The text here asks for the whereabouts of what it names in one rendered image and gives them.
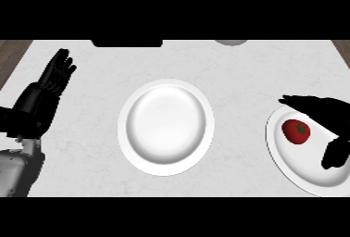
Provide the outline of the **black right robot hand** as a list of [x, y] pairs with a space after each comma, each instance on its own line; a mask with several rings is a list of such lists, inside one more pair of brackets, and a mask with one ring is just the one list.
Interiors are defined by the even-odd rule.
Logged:
[[310, 95], [285, 95], [279, 102], [304, 113], [338, 135], [325, 147], [322, 168], [340, 168], [350, 157], [350, 103]]

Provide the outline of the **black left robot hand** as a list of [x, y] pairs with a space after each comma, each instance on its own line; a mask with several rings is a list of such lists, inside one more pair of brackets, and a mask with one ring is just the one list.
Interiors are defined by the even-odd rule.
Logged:
[[10, 138], [40, 139], [55, 118], [61, 96], [77, 69], [69, 51], [50, 59], [40, 80], [22, 91], [12, 108], [0, 106], [0, 132]]

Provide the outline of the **red tomato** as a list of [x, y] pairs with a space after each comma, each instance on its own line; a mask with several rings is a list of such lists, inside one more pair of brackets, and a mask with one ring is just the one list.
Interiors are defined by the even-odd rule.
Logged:
[[282, 132], [292, 144], [303, 144], [310, 137], [309, 126], [297, 119], [288, 119], [282, 124]]

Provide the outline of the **white oval plate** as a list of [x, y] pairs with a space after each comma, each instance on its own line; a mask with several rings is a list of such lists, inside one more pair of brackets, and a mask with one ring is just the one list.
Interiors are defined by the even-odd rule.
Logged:
[[[294, 127], [310, 131], [303, 144], [294, 144], [284, 134], [284, 123], [295, 119]], [[273, 162], [292, 183], [318, 196], [350, 196], [350, 158], [340, 168], [322, 168], [328, 143], [338, 138], [306, 114], [281, 106], [266, 125], [267, 150]]]
[[129, 96], [118, 119], [120, 149], [133, 166], [155, 176], [191, 169], [211, 147], [210, 101], [188, 82], [161, 79]]

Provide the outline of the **grey round object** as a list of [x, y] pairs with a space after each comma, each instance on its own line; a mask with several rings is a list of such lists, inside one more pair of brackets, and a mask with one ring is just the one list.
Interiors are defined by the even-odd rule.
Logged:
[[216, 40], [220, 44], [227, 46], [236, 46], [244, 44], [248, 40]]

